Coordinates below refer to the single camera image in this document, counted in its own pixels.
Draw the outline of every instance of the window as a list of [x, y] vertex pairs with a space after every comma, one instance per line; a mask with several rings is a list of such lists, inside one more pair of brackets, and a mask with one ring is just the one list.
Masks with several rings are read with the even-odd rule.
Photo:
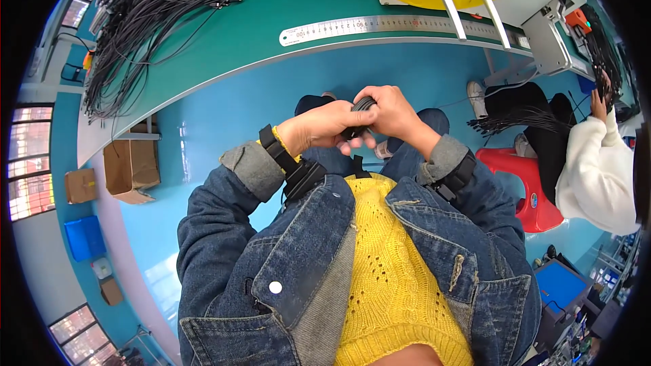
[[65, 27], [79, 27], [79, 23], [93, 0], [72, 0], [61, 23]]
[[19, 106], [9, 138], [9, 210], [11, 220], [54, 209], [50, 173], [52, 104]]
[[56, 321], [50, 332], [75, 366], [101, 366], [117, 352], [88, 304]]

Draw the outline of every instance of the white fluffy jacket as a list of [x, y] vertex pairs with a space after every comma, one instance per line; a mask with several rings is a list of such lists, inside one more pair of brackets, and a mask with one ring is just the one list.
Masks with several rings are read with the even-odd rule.
[[572, 128], [567, 160], [556, 183], [564, 218], [585, 218], [604, 231], [638, 230], [633, 202], [633, 151], [617, 131], [614, 109], [606, 124], [589, 116]]

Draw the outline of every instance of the red plastic stool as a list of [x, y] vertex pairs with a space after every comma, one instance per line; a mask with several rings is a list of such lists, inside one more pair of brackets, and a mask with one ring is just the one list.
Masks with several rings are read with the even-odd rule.
[[480, 149], [475, 156], [494, 174], [503, 171], [517, 175], [525, 184], [526, 198], [517, 204], [516, 217], [527, 233], [548, 231], [563, 222], [563, 216], [550, 202], [540, 185], [538, 159], [518, 157], [515, 149]]

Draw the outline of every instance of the denim jacket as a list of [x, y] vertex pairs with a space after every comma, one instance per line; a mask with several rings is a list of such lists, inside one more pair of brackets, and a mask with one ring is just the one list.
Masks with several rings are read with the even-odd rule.
[[[467, 150], [445, 135], [416, 181], [402, 178], [386, 203], [436, 277], [475, 364], [519, 365], [541, 303], [514, 199], [479, 161], [452, 204], [419, 185], [449, 174]], [[332, 365], [355, 252], [350, 187], [326, 175], [256, 232], [248, 216], [282, 185], [280, 167], [255, 142], [220, 161], [178, 227], [183, 364]]]

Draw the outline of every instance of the yellow knit sweater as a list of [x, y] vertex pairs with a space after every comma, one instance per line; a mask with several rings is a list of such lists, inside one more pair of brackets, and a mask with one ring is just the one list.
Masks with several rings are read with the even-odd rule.
[[368, 365], [409, 345], [431, 346], [444, 366], [473, 364], [436, 279], [384, 198], [396, 183], [346, 177], [357, 236], [348, 311], [336, 365]]

